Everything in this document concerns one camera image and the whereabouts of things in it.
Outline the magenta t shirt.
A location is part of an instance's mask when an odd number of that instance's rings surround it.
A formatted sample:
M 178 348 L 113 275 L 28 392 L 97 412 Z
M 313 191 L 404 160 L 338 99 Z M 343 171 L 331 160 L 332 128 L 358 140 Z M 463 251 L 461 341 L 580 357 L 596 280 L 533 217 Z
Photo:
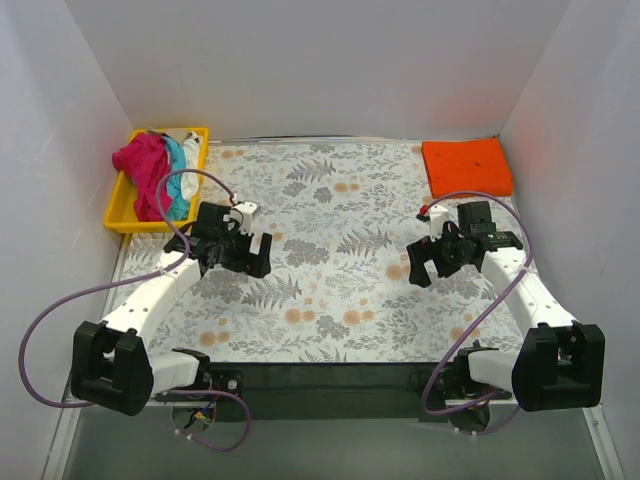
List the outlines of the magenta t shirt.
M 161 209 L 156 201 L 157 186 L 170 171 L 164 140 L 158 135 L 139 133 L 112 155 L 112 164 L 117 171 L 128 176 L 137 189 L 133 203 L 137 220 L 162 221 L 160 211 L 167 212 L 172 203 L 166 188 L 160 194 Z

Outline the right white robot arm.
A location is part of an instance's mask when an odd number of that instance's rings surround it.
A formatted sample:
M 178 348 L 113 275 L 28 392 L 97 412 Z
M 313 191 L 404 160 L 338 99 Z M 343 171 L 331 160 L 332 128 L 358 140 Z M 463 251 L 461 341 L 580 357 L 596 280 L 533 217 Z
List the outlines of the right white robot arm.
M 450 387 L 467 397 L 469 407 L 500 393 L 515 397 L 526 412 L 591 408 L 599 404 L 604 372 L 605 337 L 595 324 L 583 324 L 554 298 L 533 268 L 527 237 L 497 229 L 482 194 L 457 207 L 457 220 L 432 203 L 417 218 L 429 233 L 408 245 L 409 281 L 427 288 L 426 265 L 441 278 L 473 266 L 498 292 L 489 306 L 504 304 L 523 341 L 515 354 L 494 347 L 456 342 L 427 380 L 423 393 Z

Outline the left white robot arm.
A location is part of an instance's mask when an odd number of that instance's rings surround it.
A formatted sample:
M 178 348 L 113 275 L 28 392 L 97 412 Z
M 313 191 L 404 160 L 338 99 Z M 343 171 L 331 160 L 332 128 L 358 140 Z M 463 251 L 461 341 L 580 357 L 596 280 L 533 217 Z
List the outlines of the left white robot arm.
M 78 327 L 72 394 L 130 416 L 150 398 L 173 389 L 193 400 L 205 398 L 213 386 L 205 369 L 208 356 L 190 349 L 152 356 L 150 341 L 176 302 L 208 270 L 220 266 L 257 279 L 270 273 L 271 235 L 262 236 L 257 252 L 251 250 L 260 210 L 254 202 L 201 203 L 196 220 L 165 244 L 157 276 L 143 281 L 100 322 L 85 321 Z

